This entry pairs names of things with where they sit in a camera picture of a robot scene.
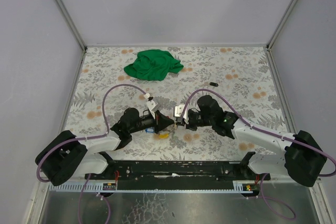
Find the blue key tag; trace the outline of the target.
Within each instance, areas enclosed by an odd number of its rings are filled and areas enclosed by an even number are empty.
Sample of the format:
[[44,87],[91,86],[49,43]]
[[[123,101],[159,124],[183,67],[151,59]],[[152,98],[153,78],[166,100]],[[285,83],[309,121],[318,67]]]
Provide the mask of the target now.
[[146,129],[145,130],[147,133],[153,133],[154,132],[154,129],[152,129],[152,128],[148,128],[148,129]]

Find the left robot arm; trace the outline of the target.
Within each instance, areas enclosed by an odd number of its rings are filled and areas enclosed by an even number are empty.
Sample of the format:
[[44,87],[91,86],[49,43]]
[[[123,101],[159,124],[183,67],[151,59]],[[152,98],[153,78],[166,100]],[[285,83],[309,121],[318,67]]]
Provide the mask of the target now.
[[101,152],[119,150],[132,141],[132,134],[149,128],[154,133],[174,124],[174,120],[159,110],[146,110],[142,116],[135,108],[128,108],[107,133],[76,137],[70,130],[62,131],[36,157],[36,176],[40,182],[54,186],[65,183],[75,175],[101,174],[108,162]]

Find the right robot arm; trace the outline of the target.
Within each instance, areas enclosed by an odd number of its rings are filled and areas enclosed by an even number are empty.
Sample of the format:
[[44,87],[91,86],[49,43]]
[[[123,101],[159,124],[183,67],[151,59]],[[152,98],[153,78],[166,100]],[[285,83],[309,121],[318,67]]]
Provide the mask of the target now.
[[236,113],[223,110],[210,95],[200,97],[197,105],[198,109],[189,109],[184,104],[176,106],[174,117],[178,124],[192,131],[210,126],[220,136],[251,142],[271,151],[271,154],[251,152],[244,157],[243,162],[256,174],[289,176],[306,187],[315,184],[327,158],[310,133],[277,132],[253,125]]

